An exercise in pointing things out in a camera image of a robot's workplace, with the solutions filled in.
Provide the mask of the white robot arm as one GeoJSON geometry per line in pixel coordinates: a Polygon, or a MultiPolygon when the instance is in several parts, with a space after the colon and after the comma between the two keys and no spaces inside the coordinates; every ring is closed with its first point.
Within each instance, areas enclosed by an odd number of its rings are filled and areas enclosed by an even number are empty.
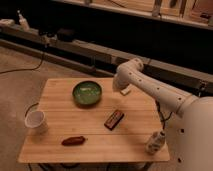
{"type": "Polygon", "coordinates": [[[113,90],[130,84],[163,103],[181,118],[176,171],[213,171],[213,97],[198,97],[142,73],[143,62],[133,58],[120,64],[113,90]]]}

